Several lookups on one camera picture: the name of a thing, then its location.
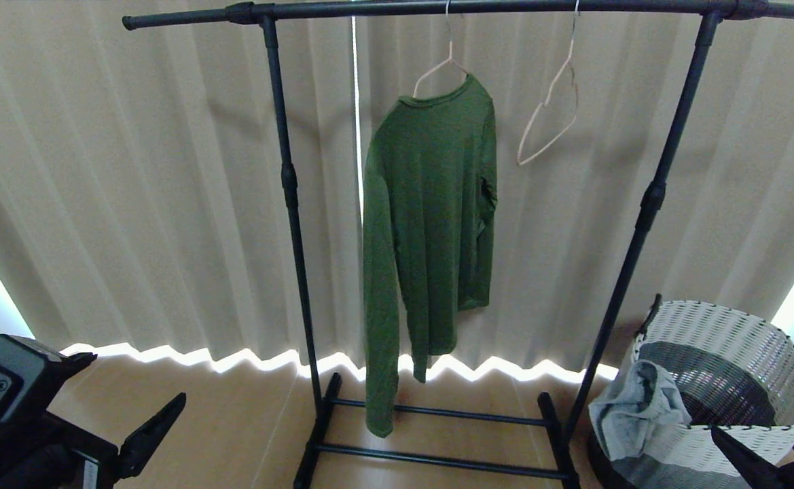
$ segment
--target white wire hanger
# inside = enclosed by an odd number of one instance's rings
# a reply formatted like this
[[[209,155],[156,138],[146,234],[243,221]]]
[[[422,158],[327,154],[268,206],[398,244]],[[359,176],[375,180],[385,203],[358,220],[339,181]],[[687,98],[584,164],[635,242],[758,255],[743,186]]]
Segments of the white wire hanger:
[[[550,148],[553,145],[553,143],[557,142],[557,140],[560,139],[560,137],[565,134],[565,131],[569,130],[569,128],[573,126],[573,124],[577,120],[577,108],[579,107],[579,100],[577,100],[577,80],[575,79],[575,68],[573,64],[571,64],[571,54],[575,49],[575,27],[577,26],[577,17],[581,15],[579,11],[580,3],[581,0],[576,0],[575,12],[573,17],[571,18],[571,40],[569,41],[569,55],[565,58],[565,61],[562,62],[562,66],[560,66],[559,71],[557,71],[557,75],[555,75],[554,79],[551,80],[551,87],[548,88],[548,96],[545,97],[545,101],[539,103],[539,105],[536,106],[535,111],[533,111],[533,115],[530,117],[530,121],[526,124],[526,129],[524,129],[524,135],[520,137],[520,145],[518,145],[518,165],[524,165],[530,163],[530,161],[533,161],[533,159],[535,159],[538,155],[545,152],[545,150]],[[562,130],[559,131],[559,134],[557,136],[554,136],[553,139],[547,143],[547,145],[543,146],[542,149],[536,151],[535,154],[533,154],[529,158],[524,159],[523,156],[524,143],[526,142],[526,137],[527,135],[530,134],[530,129],[533,127],[533,123],[536,122],[536,116],[539,115],[539,111],[542,108],[546,108],[551,102],[551,95],[554,92],[554,86],[557,86],[557,81],[559,81],[562,72],[564,72],[566,68],[569,68],[569,72],[571,74],[571,86],[573,87],[573,89],[575,89],[575,114],[571,118],[571,122],[568,123],[564,128],[562,128]]]
[[[450,21],[448,20],[448,9],[450,7],[450,0],[446,2],[446,26],[448,27],[448,58],[445,59],[440,64],[433,66],[430,71],[427,73],[422,74],[421,78],[418,78],[418,81],[415,83],[415,92],[412,93],[412,96],[418,97],[418,87],[421,86],[421,82],[425,80],[425,78],[430,77],[430,75],[434,74],[438,69],[443,68],[446,65],[454,65],[460,69],[460,71],[464,72],[466,75],[469,75],[469,72],[466,68],[461,66],[459,62],[454,59],[454,38],[452,36],[452,29],[450,28]]]

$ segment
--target wooden floor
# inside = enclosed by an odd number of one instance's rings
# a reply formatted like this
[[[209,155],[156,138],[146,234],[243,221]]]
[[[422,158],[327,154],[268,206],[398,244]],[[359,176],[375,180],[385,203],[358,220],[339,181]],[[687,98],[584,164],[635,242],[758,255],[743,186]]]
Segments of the wooden floor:
[[[331,374],[322,374],[323,384]],[[340,393],[362,399],[363,384],[343,373]],[[596,382],[594,392],[604,387]],[[399,402],[426,408],[539,417],[536,396],[552,394],[561,418],[567,415],[577,386],[552,376],[518,382],[492,372],[469,382],[446,371],[419,384],[404,372]],[[261,372],[248,363],[219,374],[208,364],[179,365],[172,359],[151,363],[130,357],[96,360],[69,380],[50,411],[120,446],[124,438],[155,414],[176,393],[188,393],[182,416],[136,479],[118,488],[291,488],[304,444],[312,429],[314,409],[307,378],[294,366]],[[573,458],[584,489],[600,486],[583,449],[589,433],[586,417],[573,442]],[[400,414],[393,434],[378,439],[363,424],[363,411],[337,407],[328,441],[424,452],[456,458],[554,468],[543,428],[517,424],[456,420]],[[433,465],[325,453],[312,486],[326,488],[460,488],[515,487],[559,489],[556,481],[468,471]]]

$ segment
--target curtain fold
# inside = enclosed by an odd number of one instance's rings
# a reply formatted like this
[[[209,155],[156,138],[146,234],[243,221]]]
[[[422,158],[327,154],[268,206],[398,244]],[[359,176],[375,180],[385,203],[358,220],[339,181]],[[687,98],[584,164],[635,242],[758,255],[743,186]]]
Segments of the curtain fold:
[[[0,4],[0,276],[47,344],[304,356],[261,32],[120,21],[219,7]],[[450,19],[499,133],[492,305],[461,315],[454,355],[581,369],[699,19],[580,16],[579,118],[524,167],[519,137],[564,59],[571,14]],[[397,96],[446,57],[447,30],[443,16],[355,25],[357,107],[351,19],[280,21],[278,34],[318,353],[362,366],[356,136],[363,155]],[[459,83],[443,69],[420,95]],[[571,120],[568,80],[554,99],[528,153]],[[793,282],[794,21],[724,22],[621,320],[658,291],[770,318]]]

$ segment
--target black vertical pole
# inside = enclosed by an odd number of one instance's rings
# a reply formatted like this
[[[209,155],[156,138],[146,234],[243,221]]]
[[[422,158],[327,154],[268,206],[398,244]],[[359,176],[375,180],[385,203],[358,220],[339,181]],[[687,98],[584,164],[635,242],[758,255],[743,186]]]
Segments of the black vertical pole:
[[[614,328],[617,314],[620,313],[620,306],[622,306],[626,297],[626,290],[629,288],[632,273],[635,272],[635,266],[638,264],[638,256],[641,254],[641,248],[645,245],[647,233],[651,231],[653,219],[657,216],[657,212],[666,198],[666,179],[671,168],[671,162],[674,160],[677,145],[679,145],[680,137],[683,135],[689,108],[691,108],[692,100],[696,96],[698,82],[701,80],[702,69],[704,69],[704,62],[708,58],[708,50],[710,50],[714,33],[717,31],[717,25],[720,21],[722,21],[722,18],[716,10],[702,16],[702,24],[698,28],[698,36],[696,38],[696,48],[692,53],[692,61],[689,62],[689,70],[686,73],[686,80],[683,82],[683,90],[680,94],[680,101],[677,103],[674,119],[671,121],[666,147],[663,148],[660,164],[657,165],[657,172],[651,181],[651,185],[647,187],[644,198],[641,199],[641,211],[638,214],[638,221],[635,223],[635,233],[632,235],[632,242],[629,244],[629,250],[626,251],[626,258],[624,259],[623,267],[620,269],[620,275],[617,277],[617,284],[614,285],[611,301],[608,303],[608,309],[605,310],[602,325],[599,327],[599,334],[596,336],[596,344],[593,346],[590,364],[587,365],[587,372],[583,376],[581,388],[577,392],[575,403],[571,408],[571,414],[566,421],[564,433],[562,434],[562,442],[565,445],[568,445],[571,441],[577,421],[581,417],[584,403],[587,402],[590,386],[593,383],[593,378],[596,377],[596,368],[598,368],[599,362],[602,360],[602,353],[604,353],[605,346],[608,344],[608,338],[611,337],[611,330]]]
[[[294,264],[297,268],[297,285],[300,288],[300,308],[303,310],[303,328],[306,330],[306,353],[312,370],[312,393],[315,395],[315,415],[323,412],[321,380],[319,380],[318,357],[315,355],[315,340],[312,337],[312,310],[309,304],[309,284],[306,281],[306,259],[303,254],[303,236],[300,235],[300,202],[297,200],[297,171],[291,163],[291,146],[288,143],[288,117],[285,114],[285,93],[282,91],[282,69],[279,66],[279,41],[276,37],[276,19],[263,16],[264,46],[270,62],[270,85],[273,87],[273,107],[276,109],[276,130],[279,133],[279,149],[282,153],[282,188],[288,206],[288,221],[291,224],[291,245],[294,248]]]

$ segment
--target white and gray basket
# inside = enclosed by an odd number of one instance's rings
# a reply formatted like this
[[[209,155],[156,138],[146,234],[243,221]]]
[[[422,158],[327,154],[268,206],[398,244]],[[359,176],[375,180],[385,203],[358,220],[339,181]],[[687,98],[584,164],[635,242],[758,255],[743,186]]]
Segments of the white and gray basket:
[[[655,428],[638,458],[612,463],[644,488],[748,487],[710,438],[710,425],[776,464],[794,446],[794,343],[757,316],[698,301],[657,297],[624,360],[671,373],[693,424]]]

